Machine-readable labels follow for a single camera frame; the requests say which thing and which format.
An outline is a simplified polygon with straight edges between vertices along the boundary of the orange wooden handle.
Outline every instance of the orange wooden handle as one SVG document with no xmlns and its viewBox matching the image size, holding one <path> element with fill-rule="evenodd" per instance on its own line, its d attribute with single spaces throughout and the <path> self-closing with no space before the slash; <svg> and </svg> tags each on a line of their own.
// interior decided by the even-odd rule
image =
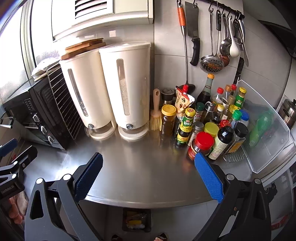
<svg viewBox="0 0 296 241">
<path fill-rule="evenodd" d="M 178 17 L 180 26 L 186 26 L 185 13 L 182 7 L 178 7 Z"/>
</svg>

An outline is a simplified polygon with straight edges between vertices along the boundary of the blue cap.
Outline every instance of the blue cap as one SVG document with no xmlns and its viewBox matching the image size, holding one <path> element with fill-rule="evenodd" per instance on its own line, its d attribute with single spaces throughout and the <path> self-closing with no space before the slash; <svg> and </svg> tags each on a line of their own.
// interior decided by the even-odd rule
<svg viewBox="0 0 296 241">
<path fill-rule="evenodd" d="M 242 113 L 241 119 L 244 121 L 248 121 L 250 118 L 249 113 L 246 112 L 245 110 L 239 110 L 239 111 Z"/>
</svg>

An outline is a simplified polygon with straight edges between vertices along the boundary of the black cap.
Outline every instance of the black cap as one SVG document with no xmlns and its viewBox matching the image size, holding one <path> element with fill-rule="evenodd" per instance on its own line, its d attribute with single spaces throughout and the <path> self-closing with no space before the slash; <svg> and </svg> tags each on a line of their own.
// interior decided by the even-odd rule
<svg viewBox="0 0 296 241">
<path fill-rule="evenodd" d="M 238 137 L 243 138 L 249 133 L 249 130 L 243 123 L 238 122 L 234 128 L 234 132 Z"/>
</svg>

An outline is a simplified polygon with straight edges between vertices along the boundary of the green cap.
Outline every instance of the green cap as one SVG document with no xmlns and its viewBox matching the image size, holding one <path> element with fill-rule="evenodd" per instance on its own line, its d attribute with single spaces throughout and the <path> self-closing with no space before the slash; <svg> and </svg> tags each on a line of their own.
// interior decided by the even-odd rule
<svg viewBox="0 0 296 241">
<path fill-rule="evenodd" d="M 236 121 L 239 121 L 241 117 L 242 117 L 242 113 L 239 110 L 235 110 L 233 112 L 232 118 L 235 119 Z"/>
<path fill-rule="evenodd" d="M 197 102 L 195 106 L 196 111 L 203 111 L 205 109 L 205 105 L 202 102 Z"/>
</svg>

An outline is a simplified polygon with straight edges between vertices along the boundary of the knife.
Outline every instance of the knife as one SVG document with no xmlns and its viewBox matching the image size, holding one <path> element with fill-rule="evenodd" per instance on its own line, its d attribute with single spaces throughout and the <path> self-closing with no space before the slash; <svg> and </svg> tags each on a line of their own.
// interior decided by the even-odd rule
<svg viewBox="0 0 296 241">
<path fill-rule="evenodd" d="M 193 55 L 190 64 L 197 66 L 200 57 L 200 38 L 198 37 L 198 6 L 189 2 L 185 2 L 185 17 L 187 25 L 187 33 L 192 37 Z"/>
</svg>

